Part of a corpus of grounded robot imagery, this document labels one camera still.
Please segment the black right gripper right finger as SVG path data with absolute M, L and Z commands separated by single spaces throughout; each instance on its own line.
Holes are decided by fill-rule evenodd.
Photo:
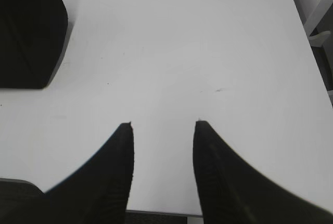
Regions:
M 332 223 L 332 213 L 280 187 L 198 120 L 193 167 L 204 223 Z

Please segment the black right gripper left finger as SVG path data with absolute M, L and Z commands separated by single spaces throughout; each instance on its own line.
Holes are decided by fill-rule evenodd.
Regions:
M 76 172 L 47 192 L 51 223 L 124 223 L 134 171 L 131 123 L 120 124 Z

